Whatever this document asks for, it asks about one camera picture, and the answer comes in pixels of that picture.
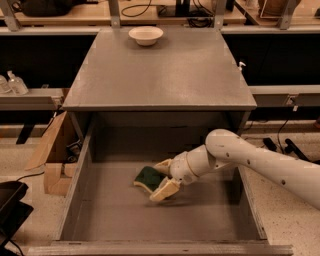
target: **white bowl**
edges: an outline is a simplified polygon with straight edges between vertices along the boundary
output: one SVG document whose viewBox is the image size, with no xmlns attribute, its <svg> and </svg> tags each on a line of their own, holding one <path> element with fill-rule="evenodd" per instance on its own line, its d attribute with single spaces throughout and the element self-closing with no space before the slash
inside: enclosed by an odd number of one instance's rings
<svg viewBox="0 0 320 256">
<path fill-rule="evenodd" d="M 151 26 L 136 27 L 129 31 L 129 36 L 142 46 L 155 44 L 162 35 L 162 29 Z"/>
</svg>

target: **drawer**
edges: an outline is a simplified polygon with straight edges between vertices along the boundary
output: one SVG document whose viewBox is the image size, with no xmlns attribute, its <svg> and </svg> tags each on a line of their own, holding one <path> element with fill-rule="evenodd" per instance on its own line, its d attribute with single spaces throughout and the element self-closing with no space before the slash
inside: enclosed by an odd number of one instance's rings
<svg viewBox="0 0 320 256">
<path fill-rule="evenodd" d="M 291 255 L 290 246 L 268 244 L 241 167 L 202 176 L 160 203 L 133 185 L 144 166 L 203 144 L 219 119 L 158 114 L 167 122 L 93 115 L 56 241 L 31 255 Z"/>
</svg>

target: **cabinet top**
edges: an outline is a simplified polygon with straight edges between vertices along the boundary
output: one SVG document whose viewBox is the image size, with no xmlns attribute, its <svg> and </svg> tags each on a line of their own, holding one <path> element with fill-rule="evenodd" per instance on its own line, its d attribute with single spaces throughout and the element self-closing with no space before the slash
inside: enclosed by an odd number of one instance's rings
<svg viewBox="0 0 320 256">
<path fill-rule="evenodd" d="M 139 46 L 130 28 L 101 30 L 64 103 L 70 111 L 251 110 L 253 96 L 221 33 L 161 27 Z"/>
</svg>

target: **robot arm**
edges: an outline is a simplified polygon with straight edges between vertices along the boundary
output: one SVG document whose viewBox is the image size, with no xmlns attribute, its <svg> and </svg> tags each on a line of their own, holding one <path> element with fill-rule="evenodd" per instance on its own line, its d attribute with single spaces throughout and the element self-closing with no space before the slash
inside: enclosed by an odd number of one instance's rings
<svg viewBox="0 0 320 256">
<path fill-rule="evenodd" d="M 230 165 L 247 166 L 320 209 L 320 165 L 257 148 L 224 129 L 209 133 L 205 145 L 154 166 L 171 179 L 165 179 L 150 199 L 161 201 L 179 191 L 180 185 Z"/>
</svg>

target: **sponge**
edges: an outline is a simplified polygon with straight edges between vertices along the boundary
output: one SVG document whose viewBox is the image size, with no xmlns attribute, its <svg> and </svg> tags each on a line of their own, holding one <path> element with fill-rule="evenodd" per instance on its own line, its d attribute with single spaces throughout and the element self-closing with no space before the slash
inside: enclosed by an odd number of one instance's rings
<svg viewBox="0 0 320 256">
<path fill-rule="evenodd" d="M 152 194 L 153 191 L 159 187 L 161 181 L 165 177 L 166 175 L 158 172 L 155 168 L 145 166 L 134 180 L 133 185 L 143 187 L 150 194 Z"/>
</svg>

